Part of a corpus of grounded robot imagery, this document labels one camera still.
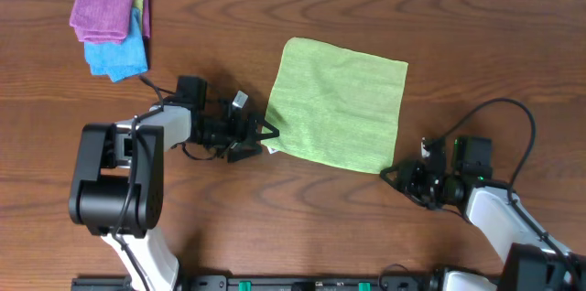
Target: stack of folded towels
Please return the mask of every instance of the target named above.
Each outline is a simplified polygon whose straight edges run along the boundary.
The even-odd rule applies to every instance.
[[[148,0],[75,0],[70,26],[85,46],[92,75],[114,82],[148,70]]]

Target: yellow-green cloth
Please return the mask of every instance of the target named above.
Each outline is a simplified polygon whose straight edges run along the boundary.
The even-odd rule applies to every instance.
[[[145,0],[133,0],[132,7],[138,8],[140,13],[140,19],[138,21],[138,26],[140,27],[140,33],[143,33],[143,8],[144,8]]]
[[[292,38],[266,108],[266,120],[280,136],[262,143],[378,174],[393,164],[406,76],[406,62]]]

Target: wood grain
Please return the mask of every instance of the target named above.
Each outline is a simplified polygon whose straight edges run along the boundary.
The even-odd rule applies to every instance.
[[[81,128],[145,111],[137,80],[90,75],[68,26],[73,0],[0,0],[0,289],[65,289],[79,274],[119,275],[101,240],[71,223],[67,198]],[[586,253],[586,0],[152,0],[152,71],[181,74],[263,112],[281,51],[314,38],[409,63],[395,157],[416,154],[475,104],[525,102],[537,143],[517,190],[558,240]],[[496,105],[462,134],[491,136],[507,179],[527,141],[515,107]],[[455,216],[414,207],[378,180],[282,153],[234,165],[165,156],[159,225],[192,273],[376,275],[502,263]]]

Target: folded cloth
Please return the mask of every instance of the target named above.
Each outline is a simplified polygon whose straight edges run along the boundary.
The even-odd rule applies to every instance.
[[[280,136],[262,144],[378,174],[393,163],[406,75],[405,62],[292,38],[266,109]]]
[[[141,6],[141,20],[142,23],[140,24],[140,32],[144,37],[150,38],[150,7],[148,0],[143,0],[143,4]]]
[[[140,17],[138,18],[138,25],[140,26],[140,33],[143,33],[143,6],[144,6],[144,2],[145,0],[133,0],[132,1],[132,7],[136,7],[138,8],[138,10],[140,11]]]
[[[138,18],[138,8],[133,7],[128,36],[120,45],[84,43],[85,60],[90,64],[92,75],[108,75],[117,82],[148,70]]]
[[[133,0],[75,0],[70,26],[79,41],[122,42],[128,35]]]

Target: table surface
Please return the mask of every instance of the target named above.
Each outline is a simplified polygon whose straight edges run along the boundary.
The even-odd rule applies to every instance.
[[[83,126],[148,109],[139,80],[92,77],[69,27],[73,0],[0,0],[0,289],[65,289],[79,275],[125,273],[114,250],[71,222]],[[395,157],[414,155],[474,105],[521,100],[537,120],[516,189],[558,240],[586,253],[586,0],[152,0],[148,77],[174,88],[200,75],[266,109],[293,37],[409,63]],[[528,140],[513,106],[487,108],[461,134],[494,140],[506,180]],[[503,264],[474,227],[425,211],[378,176],[283,153],[227,165],[165,155],[159,222],[194,274],[377,275]]]

